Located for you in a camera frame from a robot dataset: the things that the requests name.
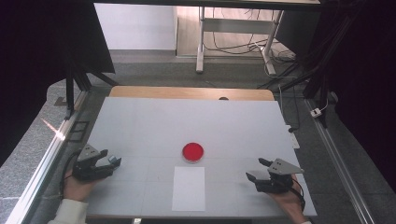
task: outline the gray floor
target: gray floor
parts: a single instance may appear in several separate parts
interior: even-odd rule
[[[109,76],[121,85],[256,89],[270,79],[262,70],[261,60],[205,59],[205,72],[202,75],[196,75],[194,59],[177,58],[168,52],[116,50],[111,51],[111,54],[116,75]],[[285,64],[276,66],[277,71],[285,68]],[[38,193],[25,223],[47,223],[54,217],[59,205],[56,195],[65,159],[85,144],[100,106],[110,91],[110,87],[100,79],[90,78],[93,88],[77,120],[79,124],[87,125],[87,131],[80,132],[77,125],[67,136],[66,144]],[[361,223],[318,134],[315,122],[309,115],[306,100],[301,97],[303,88],[304,83],[296,86],[295,94],[293,89],[282,92],[282,106],[287,123],[298,128],[295,134],[301,148],[296,150],[296,155],[305,169],[305,180],[318,212],[318,216],[312,217],[312,220],[315,223]],[[54,136],[49,124],[55,129],[61,124],[65,107],[54,106],[54,104],[58,97],[64,97],[64,95],[64,82],[56,83],[49,88],[48,102],[13,155],[0,168],[0,223],[6,222]],[[276,99],[280,103],[280,95],[276,95]],[[396,223],[396,216],[393,213],[396,206],[394,192],[375,168],[364,149],[337,118],[333,110],[334,99],[329,100],[328,130],[376,223]],[[88,219],[87,222],[121,224],[132,223],[132,220],[97,218]],[[286,218],[278,218],[252,220],[252,223],[290,222]]]

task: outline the wall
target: wall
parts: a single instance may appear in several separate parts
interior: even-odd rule
[[[95,4],[109,49],[176,49],[177,9]]]

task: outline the wooden board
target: wooden board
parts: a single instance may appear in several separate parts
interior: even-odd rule
[[[111,90],[111,97],[163,98],[163,99],[202,99],[218,100],[227,97],[229,100],[274,101],[274,95],[268,90],[210,89],[180,87],[138,87],[117,86]]]

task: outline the metal frame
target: metal frame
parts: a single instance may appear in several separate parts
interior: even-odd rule
[[[84,103],[84,100],[87,96],[86,91],[82,91],[79,97],[77,98],[75,109],[79,111]],[[49,148],[44,154],[43,159],[38,164],[35,173],[32,175],[29,183],[27,184],[25,190],[23,191],[20,199],[12,210],[11,214],[8,217],[6,224],[19,224],[22,223],[29,210],[30,207],[37,195],[39,189],[41,188],[44,179],[46,178],[50,168],[58,156],[62,146],[64,145],[65,136],[69,133],[73,123],[76,121],[78,113],[74,113],[73,116],[70,117],[69,120],[64,120],[56,132],[55,136],[52,139],[52,142],[49,144]]]
[[[308,111],[311,111],[313,109],[313,106],[309,103],[308,100],[304,101]],[[349,195],[350,200],[355,207],[356,213],[361,220],[361,223],[374,224],[374,218],[371,215],[371,212],[361,195],[361,191],[358,189],[355,181],[349,173],[347,165],[345,164],[341,154],[339,153],[337,146],[332,140],[332,136],[326,128],[323,128],[319,120],[314,119],[314,122],[318,129],[318,133],[327,151],[329,152],[329,156],[332,159],[332,164],[334,165],[334,168],[337,171],[338,176],[340,177],[341,182],[344,185],[346,193]]]
[[[202,74],[204,72],[204,32],[218,32],[218,33],[237,33],[237,34],[255,34],[268,35],[265,48],[261,48],[261,54],[264,59],[265,67],[268,75],[276,74],[275,68],[271,61],[270,49],[275,38],[277,27],[282,17],[283,10],[278,11],[273,21],[247,21],[247,20],[230,20],[230,19],[215,19],[205,18],[205,7],[200,9],[200,36],[197,51],[196,73]]]

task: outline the hand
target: hand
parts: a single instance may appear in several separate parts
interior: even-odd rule
[[[90,195],[93,187],[100,181],[81,182],[72,176],[72,171],[68,171],[64,180],[64,198],[78,202],[83,202]]]
[[[291,177],[297,181],[295,175],[292,175]],[[300,186],[295,181],[293,181],[292,187],[297,190],[297,192],[301,192]],[[276,201],[277,205],[282,208],[293,223],[301,224],[307,221],[306,217],[303,215],[303,209],[297,195],[290,191],[280,194],[268,193],[268,195]]]

